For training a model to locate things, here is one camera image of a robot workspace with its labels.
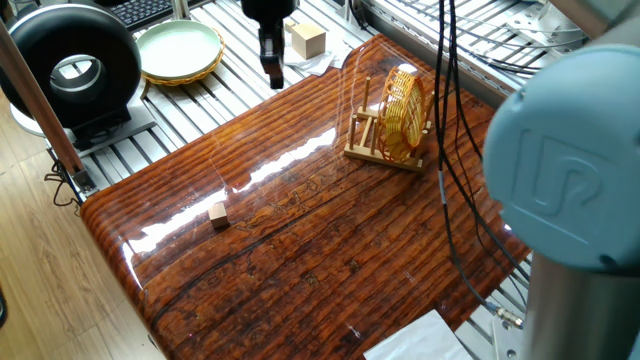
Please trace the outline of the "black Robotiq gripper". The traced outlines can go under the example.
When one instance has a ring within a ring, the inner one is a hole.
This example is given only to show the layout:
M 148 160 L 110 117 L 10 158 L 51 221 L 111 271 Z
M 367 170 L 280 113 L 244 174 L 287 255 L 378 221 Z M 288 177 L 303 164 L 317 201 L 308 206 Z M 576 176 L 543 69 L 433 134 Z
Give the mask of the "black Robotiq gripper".
M 260 24 L 260 62 L 270 77 L 272 89 L 282 89 L 284 29 L 283 19 L 291 15 L 298 6 L 297 0 L 241 0 L 243 13 Z M 277 22 L 273 29 L 263 24 Z

